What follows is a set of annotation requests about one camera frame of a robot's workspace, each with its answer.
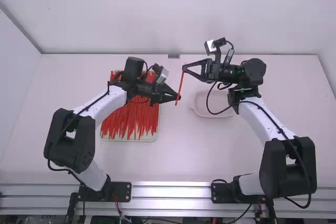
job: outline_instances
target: red stick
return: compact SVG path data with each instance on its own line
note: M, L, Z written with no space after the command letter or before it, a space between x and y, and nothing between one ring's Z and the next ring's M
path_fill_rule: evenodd
M179 102L180 93L181 93L181 89L182 89L183 77L184 77L184 72L182 71L182 74L181 74L181 81L180 81L180 87L179 87L179 89L178 89L179 91L178 91L178 93L177 93L175 106L177 106L177 103Z

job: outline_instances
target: red straw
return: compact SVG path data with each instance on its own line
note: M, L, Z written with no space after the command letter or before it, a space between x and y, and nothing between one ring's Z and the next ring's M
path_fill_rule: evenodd
M117 73L111 72L110 80L113 80ZM152 82L154 78L155 73L149 72L146 81ZM101 135L108 135L109 139L115 139L118 135L127 140L132 134L134 134L134 140L140 140L144 134L154 135L158 131L159 105L150 107L150 100L146 103L137 103L146 100L147 98L137 95L132 102L110 114L102 123Z
M180 98L180 94L181 94L181 89L182 89L183 77L184 77L184 72L182 71L182 74L181 74L181 81L180 81L180 87L179 87L179 89L178 89L179 91L178 91L178 93L177 93L175 106L177 106L177 103L179 102L179 98Z

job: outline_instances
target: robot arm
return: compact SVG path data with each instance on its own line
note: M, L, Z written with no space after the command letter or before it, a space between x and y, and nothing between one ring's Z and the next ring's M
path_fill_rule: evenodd
M227 43L231 44L225 38L207 41L204 44L206 52L208 55L214 54L215 60L208 58L189 63L182 70L202 82L214 82L214 85L222 82L226 87L237 84L228 90L229 108L232 107L249 123L263 144L264 153L259 173L236 176L231 183L217 186L222 190L216 188L212 192L212 195L216 195L212 198L213 202L255 203L260 195L274 199L308 194L310 198L317 188L313 141L308 137L298 137L267 109L258 92L266 73L263 61L249 59L240 65L231 65L234 54L231 44L232 48L221 63L220 47ZM194 66L201 66L200 74L189 69ZM286 157L294 159L295 163L286 164Z
M142 59L129 57L124 71L119 74L120 81L118 78L109 81L103 92L82 106L73 110L59 109L54 113L44 149L50 169L66 170L86 187L101 192L102 198L111 197L110 177L93 160L96 128L136 95L148 97L151 106L177 99L177 93L164 83L168 71L153 65L151 68L156 77L152 83L147 82L148 70L142 74L144 63ZM73 131L76 131L75 137L67 135L67 132ZM50 161L67 169L51 168Z

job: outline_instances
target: metal frame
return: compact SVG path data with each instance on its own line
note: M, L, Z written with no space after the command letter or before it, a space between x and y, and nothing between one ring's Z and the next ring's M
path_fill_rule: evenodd
M238 217L248 205L213 204L208 182L132 182L132 200L120 208L129 216ZM65 215L76 184L0 184L0 215ZM293 197L304 204L306 196ZM113 202L86 202L85 213L117 216ZM79 202L76 214L82 214ZM251 207L246 217L254 217ZM319 187L308 209L284 199L275 200L279 218L336 218L336 187Z

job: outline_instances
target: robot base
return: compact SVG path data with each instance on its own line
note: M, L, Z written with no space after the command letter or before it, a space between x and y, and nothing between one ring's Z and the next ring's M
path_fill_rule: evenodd
M110 196L103 195L101 192L92 190L84 185L79 186L78 201L109 201L130 202L132 184L130 182L109 182Z
M231 183L211 183L211 201L215 204L257 204L265 203L263 195L244 195L240 190L239 177L233 178Z

